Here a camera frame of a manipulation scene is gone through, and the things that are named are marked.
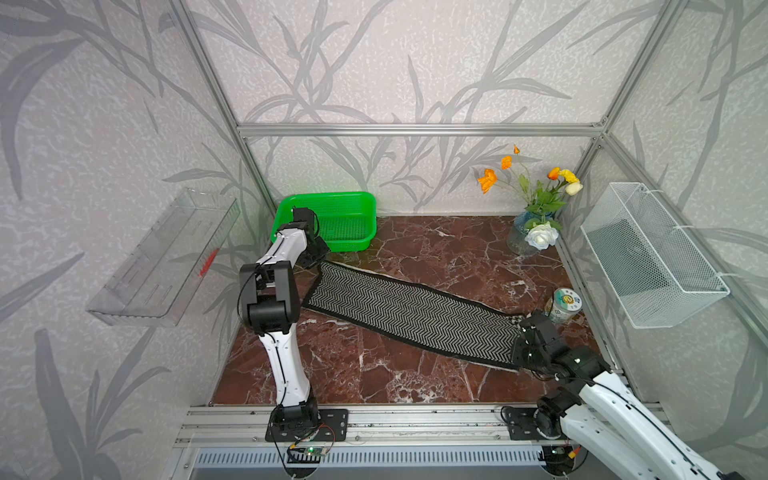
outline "rug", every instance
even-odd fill
[[[419,348],[515,369],[511,348],[523,315],[338,263],[322,262],[303,306]]]

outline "acrylic tray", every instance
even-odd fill
[[[239,215],[232,197],[183,189],[86,310],[108,325],[176,326]]]

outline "black mounting plate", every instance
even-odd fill
[[[519,418],[518,425],[507,425],[510,440],[550,440],[542,436],[536,429],[534,412],[536,408],[531,407],[512,407]],[[565,435],[560,435],[556,440],[565,440]]]
[[[349,420],[349,410],[347,409],[319,409],[320,424],[329,426],[332,430],[326,428],[320,429],[315,436],[305,442],[331,442],[333,435],[336,435],[337,442],[346,440],[346,427]],[[268,442],[274,442],[272,432],[269,427],[266,429],[265,439]]]

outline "leaf pattern wallpaper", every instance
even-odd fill
[[[189,5],[246,123],[592,123],[662,2],[367,0]],[[513,214],[478,171],[517,144],[533,174],[574,168],[587,138],[255,137],[276,200],[366,190],[388,214]]]
[[[0,2],[0,478],[156,478],[272,217],[166,4]],[[84,311],[182,187],[241,215],[174,328]]]
[[[690,0],[611,133],[768,306],[768,2]],[[625,318],[578,230],[610,181],[601,153],[564,212],[566,240],[641,396],[724,470],[768,471],[768,355],[720,301],[670,329]]]

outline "white wire basket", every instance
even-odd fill
[[[581,231],[635,328],[675,326],[730,293],[643,184],[611,183]]]

